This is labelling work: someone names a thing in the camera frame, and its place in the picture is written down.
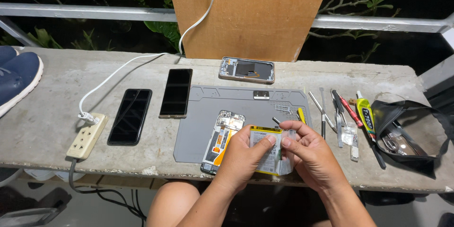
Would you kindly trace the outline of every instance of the shoelace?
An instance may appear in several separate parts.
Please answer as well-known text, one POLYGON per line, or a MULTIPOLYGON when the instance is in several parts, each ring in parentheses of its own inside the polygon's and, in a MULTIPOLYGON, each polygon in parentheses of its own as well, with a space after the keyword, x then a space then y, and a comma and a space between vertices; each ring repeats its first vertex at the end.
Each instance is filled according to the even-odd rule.
POLYGON ((5 72, 7 72, 7 73, 11 73, 11 72, 8 71, 7 69, 0 67, 0 76, 3 76, 3 72, 2 72, 2 71, 5 71, 5 72))

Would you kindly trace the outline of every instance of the smartphone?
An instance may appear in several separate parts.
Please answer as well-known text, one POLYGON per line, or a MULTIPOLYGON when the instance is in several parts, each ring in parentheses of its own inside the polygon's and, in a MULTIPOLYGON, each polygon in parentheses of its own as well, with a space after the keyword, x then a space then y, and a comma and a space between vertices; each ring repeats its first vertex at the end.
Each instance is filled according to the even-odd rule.
POLYGON ((125 91, 110 130, 108 145, 134 146, 139 143, 151 95, 152 91, 149 89, 125 91))
POLYGON ((207 150, 203 156, 200 170, 216 175, 224 158, 230 138, 244 126, 244 115, 221 110, 213 128, 207 150))
POLYGON ((192 69, 170 69, 160 118, 184 118, 188 110, 192 69))
POLYGON ((274 63, 224 56, 219 67, 219 77, 266 84, 274 83, 274 63))

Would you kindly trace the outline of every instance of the white cable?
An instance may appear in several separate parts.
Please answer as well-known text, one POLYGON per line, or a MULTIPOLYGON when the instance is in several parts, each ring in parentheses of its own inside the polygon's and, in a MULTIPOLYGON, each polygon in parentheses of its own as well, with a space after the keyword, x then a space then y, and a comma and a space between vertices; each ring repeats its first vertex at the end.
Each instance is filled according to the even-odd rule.
POLYGON ((181 50, 181 43, 183 42, 183 37, 185 36, 185 34, 186 34, 190 29, 196 27, 198 24, 200 24, 200 22, 202 22, 203 19, 205 19, 205 17, 208 15, 208 12, 210 12, 211 6, 213 5, 213 1, 214 1, 214 0, 211 0, 210 6, 208 7, 207 12, 205 12, 205 15, 203 15, 203 17, 201 17, 201 19, 199 19, 199 21, 197 21, 194 25, 190 26, 190 27, 186 30, 186 32, 184 32, 183 35, 181 36, 180 42, 178 43, 178 49, 180 50, 180 53, 181 53, 181 54, 183 54, 183 51, 181 50))
POLYGON ((120 69, 122 69, 125 65, 129 64, 131 61, 134 61, 138 58, 142 58, 142 57, 154 57, 154 56, 161 56, 161 55, 164 55, 164 54, 168 54, 168 53, 158 53, 158 54, 154 54, 154 55, 147 55, 147 56, 138 56, 138 57, 134 57, 133 59, 131 59, 130 61, 124 63, 120 68, 118 68, 115 72, 113 72, 109 77, 107 77, 107 79, 105 79, 101 84, 99 84, 97 87, 95 87, 93 90, 91 90, 90 92, 88 92, 84 97, 82 97, 82 99, 80 100, 79 102, 79 111, 80 111, 80 114, 79 114, 79 118, 83 119, 84 121, 90 123, 90 124, 97 124, 99 120, 95 120, 97 118, 94 118, 91 114, 87 113, 87 112, 84 112, 82 110, 82 103, 83 101, 85 100, 85 98, 87 98, 87 96, 89 96, 91 93, 93 93, 94 91, 96 91, 97 89, 99 89, 99 87, 101 87, 102 85, 104 85, 112 76, 114 76, 120 69))

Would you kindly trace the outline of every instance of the glue tube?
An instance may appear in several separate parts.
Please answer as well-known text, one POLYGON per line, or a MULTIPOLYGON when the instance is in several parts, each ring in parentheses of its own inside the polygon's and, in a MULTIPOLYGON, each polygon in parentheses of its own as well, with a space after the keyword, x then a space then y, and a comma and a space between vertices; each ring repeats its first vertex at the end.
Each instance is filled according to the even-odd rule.
POLYGON ((356 100, 356 108, 358 109, 358 115, 363 121, 364 127, 366 128, 367 134, 375 142, 375 127, 374 117, 372 116, 372 109, 367 99, 364 99, 360 91, 357 91, 358 99, 356 100))

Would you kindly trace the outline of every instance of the hand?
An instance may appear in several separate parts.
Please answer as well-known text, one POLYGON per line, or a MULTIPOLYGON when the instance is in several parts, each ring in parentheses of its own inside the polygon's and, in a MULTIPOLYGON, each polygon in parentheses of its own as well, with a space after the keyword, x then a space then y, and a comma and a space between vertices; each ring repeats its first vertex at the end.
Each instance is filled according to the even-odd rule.
POLYGON ((295 155, 295 169, 310 188, 319 193, 333 193, 338 187, 349 186, 341 166, 323 137, 297 120, 283 121, 279 127, 297 131, 296 141, 283 138, 281 144, 295 155))
POLYGON ((230 138, 223 161, 213 182, 227 188, 232 194, 246 187, 265 152, 273 148, 276 138, 266 136, 249 148, 251 125, 246 125, 230 138))

